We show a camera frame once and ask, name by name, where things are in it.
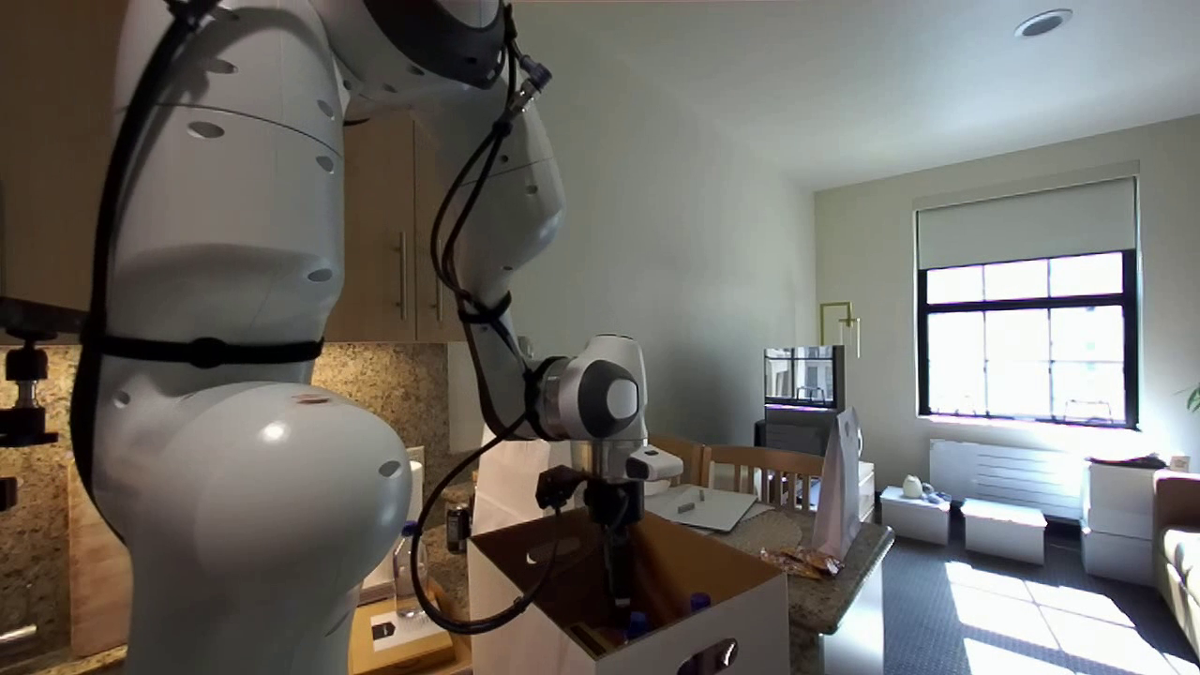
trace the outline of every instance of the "window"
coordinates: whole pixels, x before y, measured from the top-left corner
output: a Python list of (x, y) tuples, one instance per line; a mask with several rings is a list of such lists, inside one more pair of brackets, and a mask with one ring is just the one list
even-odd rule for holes
[(1136, 429), (1132, 242), (1132, 179), (917, 215), (917, 412)]

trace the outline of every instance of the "white wall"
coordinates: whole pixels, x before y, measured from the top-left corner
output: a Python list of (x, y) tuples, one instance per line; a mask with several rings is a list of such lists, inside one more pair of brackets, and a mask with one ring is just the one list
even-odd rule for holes
[[(1136, 163), (1143, 242), (1143, 360), (1132, 430), (1048, 430), (1033, 423), (936, 423), (916, 415), (916, 272), (912, 209), (922, 200), (1020, 189)], [(1200, 383), (1200, 118), (1138, 133), (858, 183), (818, 195), (820, 300), (855, 300), (867, 339), (847, 369), (852, 407), (867, 429), (867, 458), (882, 483), (925, 474), (931, 437), (1031, 442), (1065, 452), (1191, 455), (1200, 412), (1181, 398)]]
[(541, 114), (570, 203), (558, 243), (516, 273), (516, 325), (537, 353), (632, 333), (656, 430), (751, 442), (762, 348), (813, 339), (808, 195), (577, 24), (570, 9), (522, 13), (525, 49), (556, 72)]

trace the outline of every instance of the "white window blind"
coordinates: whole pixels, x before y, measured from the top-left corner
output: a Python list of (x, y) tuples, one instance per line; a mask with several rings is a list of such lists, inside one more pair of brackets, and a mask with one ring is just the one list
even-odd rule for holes
[(1136, 247), (1136, 189), (1105, 179), (916, 215), (922, 272)]

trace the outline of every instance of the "window frame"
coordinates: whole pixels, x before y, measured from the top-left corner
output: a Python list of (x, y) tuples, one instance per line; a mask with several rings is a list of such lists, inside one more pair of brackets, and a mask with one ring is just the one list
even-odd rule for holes
[[(1138, 429), (1138, 289), (1136, 289), (1136, 252), (1122, 247), (1110, 252), (1122, 255), (1122, 293), (1078, 293), (1078, 295), (1022, 295), (1022, 300), (947, 300), (931, 308), (931, 273), (933, 272), (961, 272), (961, 268), (931, 268), (917, 272), (917, 415), (946, 415), (946, 422), (1015, 422), (1015, 423), (1055, 423), (1055, 429), (1117, 429), (1136, 430)], [(962, 263), (962, 268), (996, 268), (996, 263), (1020, 263), (1020, 258), (991, 258), (991, 263)], [(1047, 415), (1005, 415), (1005, 412), (933, 412), (931, 410), (931, 315), (967, 315), (967, 310), (1057, 310), (1057, 308), (1117, 308), (1126, 320), (1126, 348), (1122, 348), (1122, 379), (1126, 379), (1126, 423), (1101, 423), (1101, 422), (1065, 422), (1047, 410)]]

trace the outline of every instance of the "radiator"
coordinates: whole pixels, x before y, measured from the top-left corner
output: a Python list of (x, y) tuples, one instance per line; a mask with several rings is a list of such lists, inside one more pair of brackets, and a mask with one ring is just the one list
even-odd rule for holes
[(1086, 458), (995, 445), (995, 442), (931, 442), (931, 483), (946, 500), (991, 500), (1041, 512), (1047, 519), (1078, 522)]

